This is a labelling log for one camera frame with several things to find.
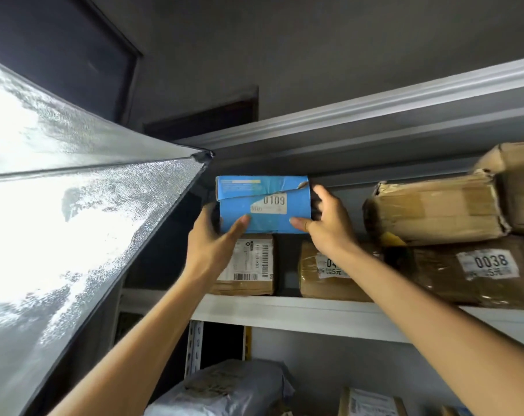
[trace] package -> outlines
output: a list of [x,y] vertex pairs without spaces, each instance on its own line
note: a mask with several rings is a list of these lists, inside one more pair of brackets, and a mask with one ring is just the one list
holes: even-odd
[[407,413],[398,397],[346,387],[341,394],[338,416],[407,416]]
[[[362,244],[362,247],[381,258],[373,245]],[[300,293],[305,298],[372,302],[372,299],[347,273],[321,254],[309,241],[302,243],[299,276]]]
[[443,406],[441,416],[472,416],[472,413],[464,406]]
[[498,174],[508,221],[516,233],[524,235],[524,143],[495,146],[478,161],[478,168]]
[[246,233],[303,233],[289,219],[311,216],[306,176],[219,176],[216,186],[223,232],[250,215]]
[[409,246],[483,241],[510,230],[493,176],[485,171],[405,184],[380,182],[364,204],[364,224],[384,246],[390,246],[391,238]]
[[237,296],[273,294],[276,286],[274,245],[273,236],[269,234],[243,235],[210,293]]
[[412,248],[401,271],[456,304],[524,309],[524,238]]
[[293,392],[278,363],[230,359],[190,375],[149,405],[144,416],[265,416]]

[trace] gray plastic package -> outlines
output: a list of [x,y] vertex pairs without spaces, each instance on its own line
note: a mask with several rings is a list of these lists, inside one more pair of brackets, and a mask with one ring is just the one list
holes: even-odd
[[263,416],[293,392],[278,363],[230,359],[175,385],[144,416]]

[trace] person's right hand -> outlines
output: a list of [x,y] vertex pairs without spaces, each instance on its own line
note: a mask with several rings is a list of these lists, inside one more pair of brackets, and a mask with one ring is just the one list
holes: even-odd
[[320,198],[315,208],[321,212],[319,220],[291,217],[294,228],[308,232],[318,251],[333,259],[339,248],[349,247],[356,243],[355,233],[347,210],[337,197],[322,185],[312,188]]

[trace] blue box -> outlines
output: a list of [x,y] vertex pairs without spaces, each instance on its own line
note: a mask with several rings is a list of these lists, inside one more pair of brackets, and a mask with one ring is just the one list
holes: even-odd
[[222,232],[250,215],[246,233],[303,233],[291,226],[291,217],[311,217],[307,176],[236,176],[216,178]]

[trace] shelf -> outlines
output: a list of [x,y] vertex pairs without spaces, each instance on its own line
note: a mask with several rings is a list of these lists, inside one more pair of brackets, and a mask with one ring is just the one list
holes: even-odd
[[[163,294],[163,291],[123,289],[119,309],[146,314]],[[524,311],[472,307],[462,309],[524,343]],[[395,324],[373,303],[207,294],[192,319],[409,343]]]
[[524,141],[524,59],[178,140],[209,173],[324,174]]

